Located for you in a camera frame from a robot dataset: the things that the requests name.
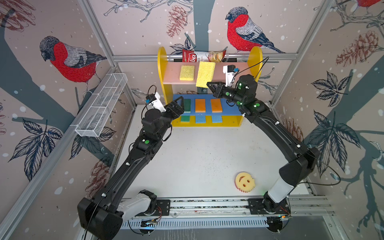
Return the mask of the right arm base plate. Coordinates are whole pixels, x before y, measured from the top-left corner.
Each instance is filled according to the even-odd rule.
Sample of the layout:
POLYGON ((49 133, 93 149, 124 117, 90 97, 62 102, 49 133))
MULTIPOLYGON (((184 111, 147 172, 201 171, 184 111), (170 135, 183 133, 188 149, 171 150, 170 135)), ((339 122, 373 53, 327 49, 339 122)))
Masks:
POLYGON ((291 208, 287 202, 287 199, 284 199, 280 203, 275 203, 273 201, 265 199, 248 199, 247 209, 250 210, 251 215, 290 215, 291 208))

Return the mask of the blue sponge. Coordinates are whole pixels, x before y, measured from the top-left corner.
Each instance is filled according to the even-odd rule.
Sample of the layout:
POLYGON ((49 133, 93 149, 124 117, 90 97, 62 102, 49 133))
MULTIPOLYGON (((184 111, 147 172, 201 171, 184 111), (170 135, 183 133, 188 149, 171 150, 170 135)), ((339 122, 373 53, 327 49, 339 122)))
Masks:
POLYGON ((213 124, 219 124, 223 122, 223 118, 220 115, 212 116, 212 123, 213 124))
POLYGON ((205 124, 206 123, 206 116, 196 116, 195 117, 195 123, 196 124, 205 124))

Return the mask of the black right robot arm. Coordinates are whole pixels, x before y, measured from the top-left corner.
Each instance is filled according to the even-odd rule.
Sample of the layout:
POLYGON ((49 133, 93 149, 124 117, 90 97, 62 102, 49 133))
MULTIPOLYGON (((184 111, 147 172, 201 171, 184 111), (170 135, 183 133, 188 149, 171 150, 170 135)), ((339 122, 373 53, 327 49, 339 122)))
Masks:
POLYGON ((241 76, 235 88, 222 82, 208 82, 213 96, 234 103, 241 114, 260 128, 280 149, 288 161, 279 170, 279 178, 264 194, 263 207, 266 212, 275 213, 287 196, 300 184, 318 162, 317 148, 309 148, 294 137, 273 115, 270 108, 256 97, 258 83, 252 75, 241 76))

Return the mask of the pale yellow sponge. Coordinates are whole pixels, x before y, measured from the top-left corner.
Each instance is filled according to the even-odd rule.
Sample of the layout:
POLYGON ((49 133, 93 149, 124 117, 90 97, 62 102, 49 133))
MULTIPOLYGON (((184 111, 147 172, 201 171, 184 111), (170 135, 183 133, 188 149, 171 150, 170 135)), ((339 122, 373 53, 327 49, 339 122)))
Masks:
POLYGON ((205 113, 206 112, 206 100, 205 99, 195 99, 195 112, 196 113, 205 113))

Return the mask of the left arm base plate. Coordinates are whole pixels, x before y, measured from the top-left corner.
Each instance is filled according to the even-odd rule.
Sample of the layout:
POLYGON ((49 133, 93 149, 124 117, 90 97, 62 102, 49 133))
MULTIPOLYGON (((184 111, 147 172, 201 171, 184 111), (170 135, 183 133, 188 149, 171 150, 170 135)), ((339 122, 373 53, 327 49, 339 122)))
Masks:
POLYGON ((170 214, 171 201, 168 199, 156 200, 150 203, 149 209, 145 212, 135 215, 135 217, 160 217, 170 214))

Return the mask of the light green sponge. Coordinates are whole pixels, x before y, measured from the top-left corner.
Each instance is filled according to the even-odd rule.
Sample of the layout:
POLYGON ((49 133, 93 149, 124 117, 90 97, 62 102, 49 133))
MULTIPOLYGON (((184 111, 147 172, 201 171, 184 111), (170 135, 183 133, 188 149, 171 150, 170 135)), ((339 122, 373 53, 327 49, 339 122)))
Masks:
POLYGON ((181 116, 181 123, 189 123, 190 122, 190 116, 181 116))

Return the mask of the dark green sponge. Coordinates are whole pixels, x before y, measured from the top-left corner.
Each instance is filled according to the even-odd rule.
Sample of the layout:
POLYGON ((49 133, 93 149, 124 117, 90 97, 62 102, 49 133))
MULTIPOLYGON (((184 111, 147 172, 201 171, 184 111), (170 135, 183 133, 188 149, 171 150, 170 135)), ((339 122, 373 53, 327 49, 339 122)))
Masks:
POLYGON ((184 104, 184 113, 190 113, 191 107, 192 107, 191 99, 183 99, 183 104, 184 104))

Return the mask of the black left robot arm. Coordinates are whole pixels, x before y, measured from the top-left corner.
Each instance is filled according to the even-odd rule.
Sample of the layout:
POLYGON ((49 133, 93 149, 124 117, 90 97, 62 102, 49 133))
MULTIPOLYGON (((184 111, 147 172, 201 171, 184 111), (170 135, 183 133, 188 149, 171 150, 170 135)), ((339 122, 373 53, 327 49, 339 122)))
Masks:
POLYGON ((83 198, 78 206, 81 227, 100 240, 112 240, 124 222, 141 213, 155 212, 157 197, 143 190, 120 207, 124 194, 140 171, 161 148, 172 121, 185 111, 184 98, 178 97, 164 110, 152 108, 142 118, 142 129, 128 157, 112 178, 91 199, 83 198))

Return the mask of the orange sponge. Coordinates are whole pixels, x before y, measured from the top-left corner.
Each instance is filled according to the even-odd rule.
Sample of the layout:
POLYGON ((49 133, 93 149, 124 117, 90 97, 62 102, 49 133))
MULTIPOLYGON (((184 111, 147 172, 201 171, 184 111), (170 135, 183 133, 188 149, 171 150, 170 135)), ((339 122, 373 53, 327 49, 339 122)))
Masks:
POLYGON ((212 113, 222 113, 223 107, 220 99, 211 99, 212 113))

